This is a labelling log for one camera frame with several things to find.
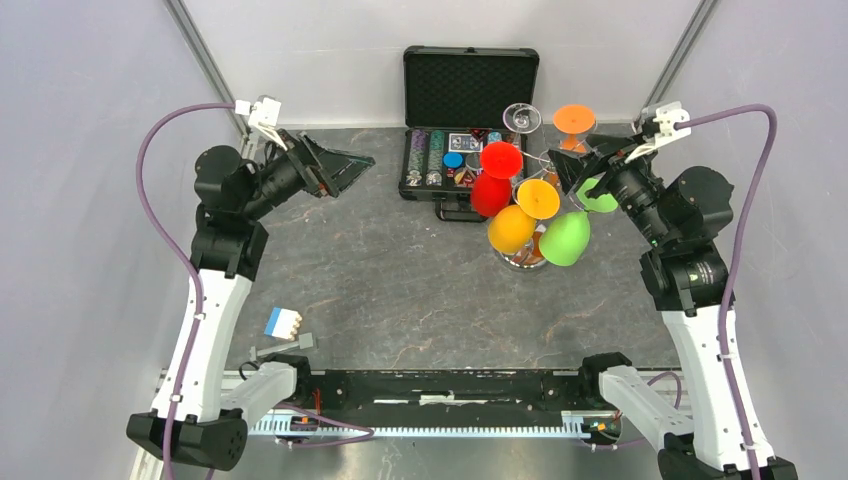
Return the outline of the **clear wine glass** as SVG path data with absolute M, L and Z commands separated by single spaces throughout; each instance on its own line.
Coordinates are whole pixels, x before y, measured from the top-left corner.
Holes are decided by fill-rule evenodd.
M 529 141 L 543 125 L 539 110 L 528 103 L 514 103 L 504 110 L 502 122 L 507 130 L 503 141 L 518 148 L 525 157 L 534 158 Z

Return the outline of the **red wine glass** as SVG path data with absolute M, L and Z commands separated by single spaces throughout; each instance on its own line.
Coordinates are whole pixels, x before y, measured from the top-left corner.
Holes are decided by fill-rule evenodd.
M 509 205 L 511 179 L 521 172 L 523 156 L 511 143 L 498 141 L 483 148 L 480 154 L 482 172 L 471 190 L 471 205 L 484 217 L 494 217 Z

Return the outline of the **yellow wine glass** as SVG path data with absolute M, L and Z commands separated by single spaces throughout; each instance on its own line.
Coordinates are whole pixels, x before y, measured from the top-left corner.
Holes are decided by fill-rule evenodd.
M 560 194 L 546 180 L 528 179 L 515 190 L 515 204 L 502 209 L 488 226 L 491 247 L 499 253 L 514 254 L 532 238 L 537 222 L 558 213 Z

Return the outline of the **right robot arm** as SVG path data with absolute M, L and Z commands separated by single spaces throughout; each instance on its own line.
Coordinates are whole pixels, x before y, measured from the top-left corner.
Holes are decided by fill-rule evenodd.
M 591 408 L 608 403 L 650 443 L 665 479 L 794 479 L 758 422 L 738 357 L 730 273 L 715 246 L 733 217 L 732 185 L 694 166 L 670 183 L 633 157 L 627 137 L 598 135 L 585 153 L 548 151 L 564 189 L 610 195 L 648 243 L 641 278 L 672 337 L 691 411 L 663 400 L 620 353 L 587 357 L 577 382 Z

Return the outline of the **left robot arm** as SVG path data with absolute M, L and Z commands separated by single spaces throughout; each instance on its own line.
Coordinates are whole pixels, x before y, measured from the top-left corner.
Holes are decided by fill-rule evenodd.
M 262 218 L 292 196 L 318 198 L 348 190 L 375 161 L 327 149 L 306 134 L 286 137 L 258 164 L 219 145 L 195 162 L 199 198 L 187 263 L 183 324 L 160 392 L 146 412 L 128 420 L 130 440 L 160 459 L 229 471 L 244 454 L 248 431 L 278 404 L 306 405 L 314 381 L 306 359 L 273 354 L 235 389 L 223 374 L 234 329 L 257 277 L 269 234 Z

